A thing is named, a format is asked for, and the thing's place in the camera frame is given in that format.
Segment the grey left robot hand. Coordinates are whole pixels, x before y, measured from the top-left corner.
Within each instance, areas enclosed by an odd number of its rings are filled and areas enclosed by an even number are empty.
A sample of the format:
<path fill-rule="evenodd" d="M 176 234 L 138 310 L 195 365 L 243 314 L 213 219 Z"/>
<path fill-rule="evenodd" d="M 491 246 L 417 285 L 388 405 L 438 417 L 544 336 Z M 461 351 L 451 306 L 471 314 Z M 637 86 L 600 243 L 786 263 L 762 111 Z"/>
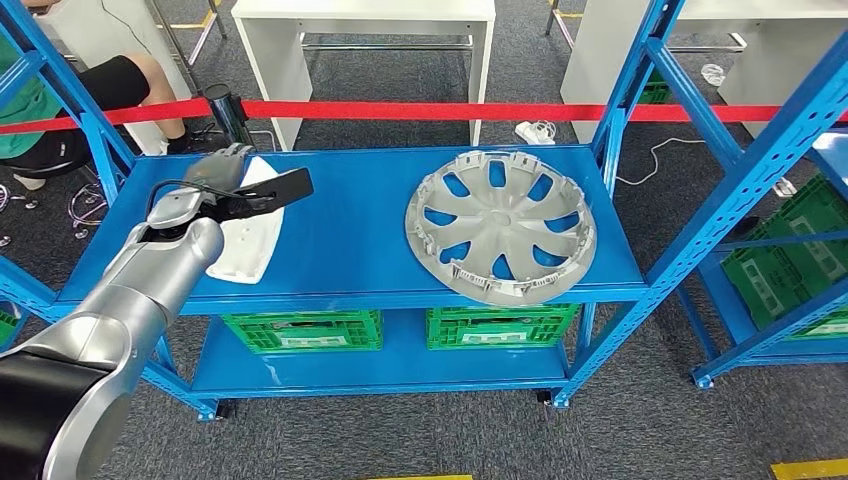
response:
<path fill-rule="evenodd" d="M 243 143 L 233 143 L 218 149 L 191 165 L 183 180 L 219 191 L 235 191 L 243 181 L 246 158 L 254 150 L 252 145 Z"/>

